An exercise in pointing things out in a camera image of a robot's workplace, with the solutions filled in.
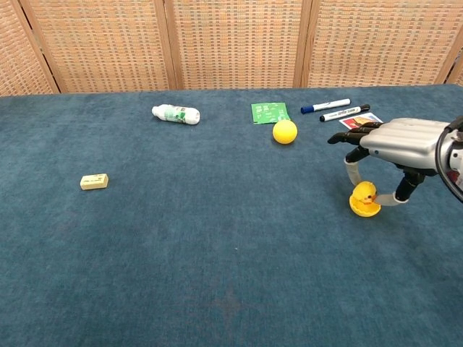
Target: card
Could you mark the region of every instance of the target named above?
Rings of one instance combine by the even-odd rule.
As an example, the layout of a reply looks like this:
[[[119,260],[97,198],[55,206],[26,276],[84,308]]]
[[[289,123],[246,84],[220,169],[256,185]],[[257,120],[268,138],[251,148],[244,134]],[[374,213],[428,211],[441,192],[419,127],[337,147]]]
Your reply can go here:
[[[285,103],[254,103],[251,105],[254,124],[276,123],[289,119]]]
[[[349,129],[359,128],[363,124],[369,123],[371,121],[379,121],[380,123],[383,123],[383,121],[381,121],[377,116],[375,116],[371,112],[360,114],[358,116],[352,116],[352,117],[340,120],[340,122]]]

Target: plastic bottle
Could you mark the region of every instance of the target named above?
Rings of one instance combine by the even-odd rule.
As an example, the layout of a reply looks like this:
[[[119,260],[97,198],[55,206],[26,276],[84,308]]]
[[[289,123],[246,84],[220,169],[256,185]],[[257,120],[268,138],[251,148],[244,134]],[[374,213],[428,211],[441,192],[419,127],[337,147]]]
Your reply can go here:
[[[176,123],[186,123],[195,125],[200,121],[200,112],[196,108],[159,105],[151,110],[153,115],[163,121],[175,121]]]

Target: marker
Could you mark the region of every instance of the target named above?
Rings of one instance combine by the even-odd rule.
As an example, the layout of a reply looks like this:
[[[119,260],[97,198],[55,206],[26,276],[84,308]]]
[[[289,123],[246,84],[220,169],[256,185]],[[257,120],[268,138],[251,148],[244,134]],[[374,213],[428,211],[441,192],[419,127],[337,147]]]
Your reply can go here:
[[[323,114],[322,116],[320,116],[320,121],[330,121],[332,119],[350,116],[351,114],[357,114],[357,113],[368,111],[368,110],[370,110],[370,105],[352,107],[352,108],[348,108],[347,110]]]
[[[342,99],[331,101],[330,103],[320,103],[318,105],[304,106],[301,107],[301,113],[315,112],[318,110],[326,110],[327,108],[334,108],[345,105],[350,105],[350,99]]]

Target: rubber duck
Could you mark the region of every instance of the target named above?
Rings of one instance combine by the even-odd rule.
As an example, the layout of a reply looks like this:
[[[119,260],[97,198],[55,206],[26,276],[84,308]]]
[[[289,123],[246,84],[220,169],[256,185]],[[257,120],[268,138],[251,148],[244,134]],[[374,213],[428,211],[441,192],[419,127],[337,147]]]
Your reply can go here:
[[[375,185],[368,181],[360,182],[349,198],[350,208],[360,217],[372,217],[381,209],[381,205],[375,203],[375,198]]]

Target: robotic hand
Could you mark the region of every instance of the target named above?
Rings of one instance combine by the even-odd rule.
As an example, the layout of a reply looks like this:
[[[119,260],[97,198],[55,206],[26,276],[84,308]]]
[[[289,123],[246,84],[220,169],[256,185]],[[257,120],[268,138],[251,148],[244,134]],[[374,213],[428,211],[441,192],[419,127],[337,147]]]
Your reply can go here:
[[[439,174],[452,194],[463,202],[463,193],[448,178],[453,170],[463,175],[463,116],[451,123],[424,119],[398,118],[389,123],[371,122],[348,132],[339,132],[328,143],[348,142],[358,146],[344,162],[350,181],[362,179],[358,164],[371,155],[389,161],[404,171],[396,191],[378,195],[375,203],[394,206],[408,202],[426,176]]]

